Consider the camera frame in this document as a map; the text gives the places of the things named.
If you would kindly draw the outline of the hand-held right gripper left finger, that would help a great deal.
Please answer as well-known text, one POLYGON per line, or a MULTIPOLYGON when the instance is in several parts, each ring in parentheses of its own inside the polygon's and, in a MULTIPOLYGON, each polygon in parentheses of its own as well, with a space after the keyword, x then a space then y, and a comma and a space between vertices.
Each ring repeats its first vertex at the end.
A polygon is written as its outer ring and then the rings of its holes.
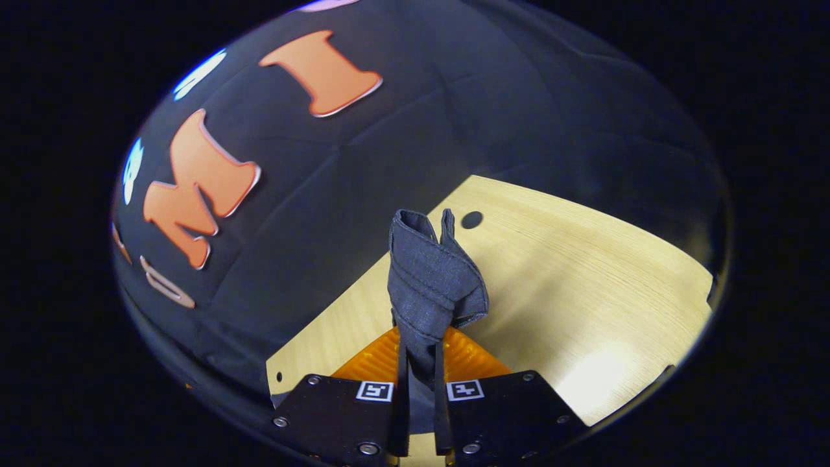
POLYGON ((309 463, 397 463, 409 448, 409 361, 397 328, 276 406, 272 439, 309 463))

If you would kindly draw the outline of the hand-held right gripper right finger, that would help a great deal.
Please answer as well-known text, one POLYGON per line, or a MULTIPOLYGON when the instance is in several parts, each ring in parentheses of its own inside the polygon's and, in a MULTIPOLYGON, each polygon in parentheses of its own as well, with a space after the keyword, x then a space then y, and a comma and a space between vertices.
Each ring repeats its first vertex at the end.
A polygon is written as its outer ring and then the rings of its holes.
POLYGON ((434 435, 447 463, 537 463, 589 428, 536 370, 510 370, 456 328, 436 346, 434 435))

